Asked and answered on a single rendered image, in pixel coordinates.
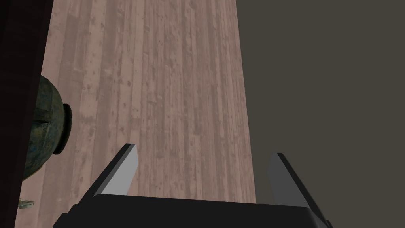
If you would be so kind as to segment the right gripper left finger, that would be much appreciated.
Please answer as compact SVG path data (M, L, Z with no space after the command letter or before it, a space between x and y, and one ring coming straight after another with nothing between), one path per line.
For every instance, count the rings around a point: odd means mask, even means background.
M137 168L137 146L127 143L90 186L82 200L99 194L127 195Z

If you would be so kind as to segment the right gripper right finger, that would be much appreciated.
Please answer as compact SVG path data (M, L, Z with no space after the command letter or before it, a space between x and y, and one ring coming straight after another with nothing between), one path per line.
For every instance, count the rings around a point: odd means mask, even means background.
M306 207L314 213L318 221L327 222L283 153L272 154L267 176L277 205Z

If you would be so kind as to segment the dark green round door knob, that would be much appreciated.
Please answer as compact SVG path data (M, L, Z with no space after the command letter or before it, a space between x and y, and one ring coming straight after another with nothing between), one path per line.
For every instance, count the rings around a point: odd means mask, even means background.
M63 103L56 87L40 76L24 180L36 173L53 154L60 154L64 150L71 128L71 107Z

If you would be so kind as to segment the dark brown door leaf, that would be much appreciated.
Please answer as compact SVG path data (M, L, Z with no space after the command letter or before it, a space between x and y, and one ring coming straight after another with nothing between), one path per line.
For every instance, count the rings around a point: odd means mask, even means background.
M0 0L0 228L14 228L54 0Z

